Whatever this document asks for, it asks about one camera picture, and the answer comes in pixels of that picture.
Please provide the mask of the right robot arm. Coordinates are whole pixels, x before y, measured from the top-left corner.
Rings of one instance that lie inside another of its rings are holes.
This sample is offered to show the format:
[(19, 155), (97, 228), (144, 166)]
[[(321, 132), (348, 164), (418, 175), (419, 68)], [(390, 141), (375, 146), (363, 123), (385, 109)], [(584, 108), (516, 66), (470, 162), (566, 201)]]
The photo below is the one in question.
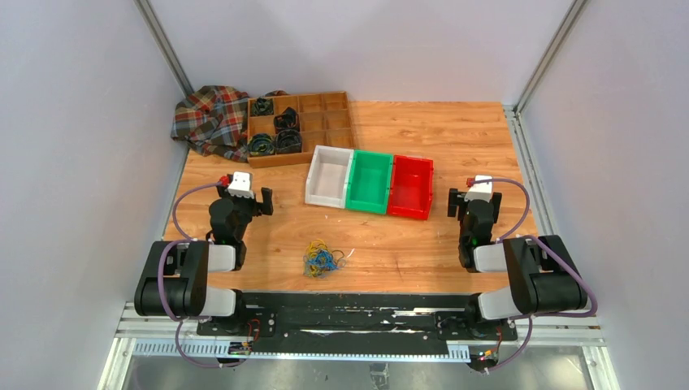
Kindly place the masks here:
[(494, 332), (498, 323), (534, 314), (583, 310), (589, 295), (558, 235), (497, 240), (500, 193), (448, 191), (448, 216), (459, 222), (461, 265), (473, 273), (501, 273), (509, 284), (472, 295), (465, 307), (465, 329), (477, 339)]

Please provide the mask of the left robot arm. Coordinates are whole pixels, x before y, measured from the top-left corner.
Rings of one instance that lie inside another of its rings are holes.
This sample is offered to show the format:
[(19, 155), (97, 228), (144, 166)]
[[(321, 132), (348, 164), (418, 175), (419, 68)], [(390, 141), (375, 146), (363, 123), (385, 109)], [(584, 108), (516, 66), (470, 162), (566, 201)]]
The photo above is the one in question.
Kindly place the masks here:
[(247, 247), (244, 234), (254, 218), (273, 214), (272, 190), (261, 188), (262, 200), (230, 193), (228, 184), (204, 184), (182, 195), (173, 204), (172, 215), (188, 195), (216, 189), (219, 198), (209, 206), (210, 233), (203, 240), (158, 240), (149, 250), (136, 286), (134, 307), (140, 316), (166, 316), (173, 321), (214, 317), (228, 335), (238, 336), (249, 325), (241, 306), (241, 292), (212, 288), (211, 272), (239, 271)]

